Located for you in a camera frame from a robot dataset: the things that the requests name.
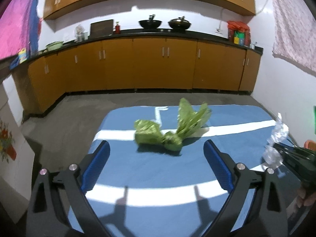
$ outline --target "red bottle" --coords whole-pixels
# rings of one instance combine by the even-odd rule
[[[121,32],[121,26],[119,25],[119,22],[116,22],[115,26],[115,34],[119,34]]]

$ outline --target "gray floor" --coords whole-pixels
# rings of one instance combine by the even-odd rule
[[[218,93],[120,93],[67,96],[46,117],[30,118],[21,126],[43,167],[51,172],[79,163],[87,154],[103,118],[116,108],[178,105],[239,104],[262,107],[248,95]]]

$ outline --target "blue table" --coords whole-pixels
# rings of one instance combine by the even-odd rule
[[[162,130],[176,129],[178,106],[120,108],[104,118],[89,153],[104,138],[110,144],[111,154],[86,197],[113,236],[203,234],[228,197],[204,157],[203,144],[208,139],[235,162],[264,169],[262,154],[273,129],[272,118],[256,106],[209,107],[212,115],[204,127],[210,128],[186,139],[180,154],[174,155],[165,153],[162,147],[138,147],[133,141],[133,130],[137,119],[156,120]],[[288,206],[300,182],[283,165],[276,173]],[[252,196],[250,190],[233,230],[242,226]],[[71,209],[68,218],[73,228],[82,231]]]

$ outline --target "floral painting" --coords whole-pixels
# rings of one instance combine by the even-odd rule
[[[12,144],[15,142],[12,137],[12,132],[8,129],[8,123],[5,123],[0,118],[0,156],[1,160],[6,160],[9,163],[9,158],[15,160],[16,151]]]

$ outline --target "clear plastic bag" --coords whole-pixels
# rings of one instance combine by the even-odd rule
[[[269,164],[278,164],[283,161],[282,156],[273,148],[275,143],[280,143],[289,135],[289,127],[283,123],[280,113],[277,115],[276,125],[267,139],[268,145],[265,147],[262,157]]]
[[[182,148],[182,141],[201,128],[210,116],[211,109],[207,107],[206,103],[203,103],[199,111],[195,112],[190,103],[182,98],[179,103],[178,129],[175,133],[169,131],[162,134],[158,123],[139,119],[134,123],[135,141],[138,145],[141,143],[157,144],[163,145],[171,151],[179,151]]]

